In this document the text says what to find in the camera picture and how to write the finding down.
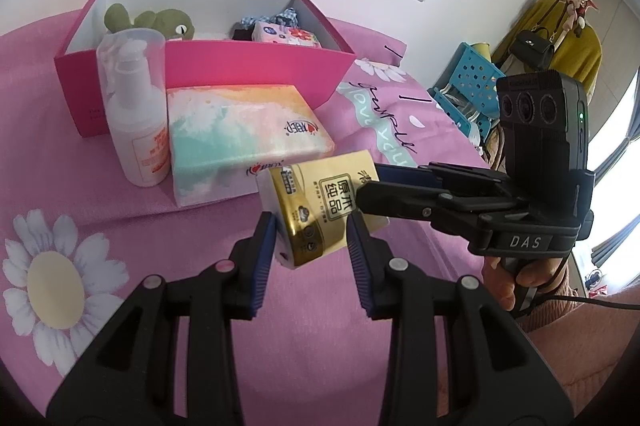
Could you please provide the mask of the pink sweater right forearm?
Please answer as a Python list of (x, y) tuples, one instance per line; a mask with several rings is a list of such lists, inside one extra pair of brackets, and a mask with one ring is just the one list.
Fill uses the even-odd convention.
[(557, 301), (544, 303), (518, 321), (576, 413), (604, 386), (638, 324), (637, 311)]

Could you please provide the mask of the right hand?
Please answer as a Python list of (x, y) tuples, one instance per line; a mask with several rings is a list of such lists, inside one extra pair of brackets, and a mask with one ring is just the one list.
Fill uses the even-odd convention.
[(516, 276), (506, 271), (500, 263), (498, 257), (486, 257), (482, 276), (486, 290), (506, 311), (511, 311), (516, 305), (516, 287), (535, 287), (538, 294), (546, 294), (562, 284), (566, 273), (566, 261), (560, 258), (534, 261)]

